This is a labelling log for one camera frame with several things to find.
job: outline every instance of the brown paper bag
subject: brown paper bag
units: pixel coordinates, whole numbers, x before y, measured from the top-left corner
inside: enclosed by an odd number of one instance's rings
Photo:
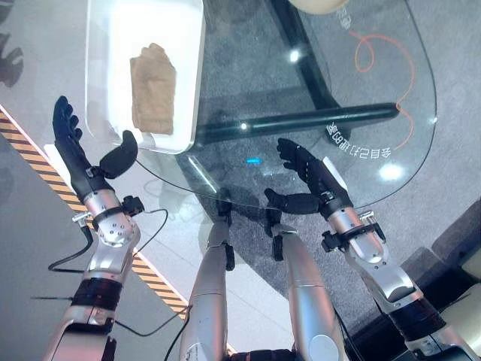
[[[141,132],[174,131],[175,68],[162,47],[152,43],[130,59],[132,119]]]

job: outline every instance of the white tray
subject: white tray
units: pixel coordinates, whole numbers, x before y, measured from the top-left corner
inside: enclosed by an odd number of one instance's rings
[[[86,124],[92,135],[118,143],[128,129],[139,147],[188,150],[204,53],[202,0],[89,0],[87,21]],[[130,59],[151,43],[165,49],[177,72],[172,135],[141,133],[132,122]]]

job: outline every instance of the hazard stripe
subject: hazard stripe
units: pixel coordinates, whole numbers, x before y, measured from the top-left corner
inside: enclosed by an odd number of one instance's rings
[[[57,171],[37,151],[34,144],[31,144],[25,132],[17,128],[16,123],[10,121],[6,114],[0,111],[0,133],[8,140],[10,145],[27,161],[38,175],[52,188],[53,191],[63,199],[67,205],[76,212],[86,212],[86,207],[79,202],[77,195],[72,192]],[[92,220],[87,219],[86,224],[93,228]],[[171,286],[163,275],[148,262],[142,253],[136,253],[132,261],[132,271],[173,311],[178,312],[182,320],[186,318],[187,302]],[[229,354],[235,353],[234,348],[227,345]]]

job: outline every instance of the black cable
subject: black cable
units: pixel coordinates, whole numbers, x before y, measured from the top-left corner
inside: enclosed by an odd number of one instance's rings
[[[190,309],[191,309],[191,308],[192,308],[192,306],[190,306],[190,307],[187,308],[186,322],[183,324],[183,326],[182,326],[182,328],[180,329],[179,333],[177,333],[177,335],[175,336],[174,340],[172,341],[171,346],[168,348],[168,351],[167,351],[167,353],[165,354],[164,361],[167,361],[168,357],[169,357],[170,354],[171,354],[172,349],[174,348],[175,343],[177,342],[177,339],[180,337],[180,335],[182,335],[183,330],[186,328],[187,324],[189,323],[189,321],[190,321]]]
[[[165,212],[165,219],[164,219],[164,222],[162,222],[162,225],[159,227],[159,229],[157,229],[157,231],[153,234],[152,237],[149,238],[149,240],[147,242],[144,243],[144,245],[142,247],[140,247],[137,252],[134,253],[134,256],[137,256],[137,253],[139,253],[141,250],[143,250],[149,243],[150,241],[152,241],[158,234],[160,231],[162,231],[162,228],[164,228],[165,224],[167,223],[167,219],[168,219],[168,211],[167,209],[165,208],[160,208],[160,209],[156,209],[154,211],[150,211],[150,212],[145,212],[145,213],[148,213],[148,214],[151,214],[151,213],[156,213],[156,212],[160,212],[160,211],[163,211]]]
[[[66,258],[62,258],[58,261],[55,261],[54,263],[49,265],[48,266],[49,271],[64,272],[64,273],[83,273],[83,270],[81,270],[81,269],[56,268],[58,265],[61,265],[63,263],[69,262],[69,261],[72,261],[73,259],[76,259],[77,257],[83,255],[92,246],[93,237],[92,237],[92,233],[90,233],[89,227],[88,226],[82,226],[82,227],[80,227],[80,229],[82,230],[82,233],[85,235],[85,238],[87,239],[86,246],[84,248],[82,248],[81,250],[79,250],[78,252],[76,252],[76,253],[74,253],[74,254],[66,257]]]
[[[357,346],[355,345],[354,341],[352,340],[351,335],[350,335],[349,332],[347,331],[346,324],[344,323],[343,319],[340,318],[340,315],[339,315],[339,313],[337,312],[336,308],[333,307],[333,309],[334,309],[334,313],[336,314],[337,319],[339,320],[340,327],[341,327],[341,332],[342,332],[343,334],[344,334],[344,333],[346,334],[347,342],[349,342],[349,345],[351,346],[352,350],[354,351],[355,356],[358,358],[359,361],[364,361],[364,357],[362,357],[361,353],[359,352],[359,349],[357,348]]]
[[[140,333],[139,331],[135,331],[133,328],[131,328],[130,326],[127,326],[125,325],[124,323],[118,321],[118,320],[115,320],[115,323],[121,327],[123,327],[124,329],[126,329],[127,331],[130,331],[132,332],[134,335],[137,335],[137,336],[140,336],[140,337],[149,337],[151,335],[153,335],[154,333],[158,332],[162,327],[164,327],[165,325],[167,325],[169,322],[171,322],[175,317],[177,317],[177,315],[181,314],[182,312],[184,312],[185,310],[187,309],[190,309],[192,306],[186,306],[184,307],[182,310],[178,311],[175,313],[174,316],[172,316],[171,318],[169,318],[168,320],[166,320],[162,325],[160,325],[159,327],[157,327],[156,329],[154,329],[153,331],[151,332],[148,332],[148,333]]]
[[[33,297],[30,297],[30,299],[47,299],[47,300],[51,300],[51,299],[55,299],[55,300],[61,300],[61,301],[73,301],[74,298],[73,297],[50,297],[50,296],[33,296]]]

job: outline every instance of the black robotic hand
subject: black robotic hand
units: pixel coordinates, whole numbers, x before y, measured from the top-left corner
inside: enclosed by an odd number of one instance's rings
[[[286,160],[284,167],[297,172],[310,194],[284,196],[267,188],[264,193],[271,207],[290,214],[319,212],[326,219],[337,209],[352,207],[346,184],[327,157],[319,160],[289,139],[280,138],[278,143],[280,158]]]
[[[133,134],[124,131],[120,146],[109,152],[100,161],[100,166],[91,166],[79,140],[82,131],[77,128],[78,117],[66,97],[61,96],[53,110],[53,132],[55,147],[59,151],[71,176],[71,185],[82,202],[85,196],[96,190],[112,188],[105,178],[114,179],[129,169],[137,158],[137,142]]]

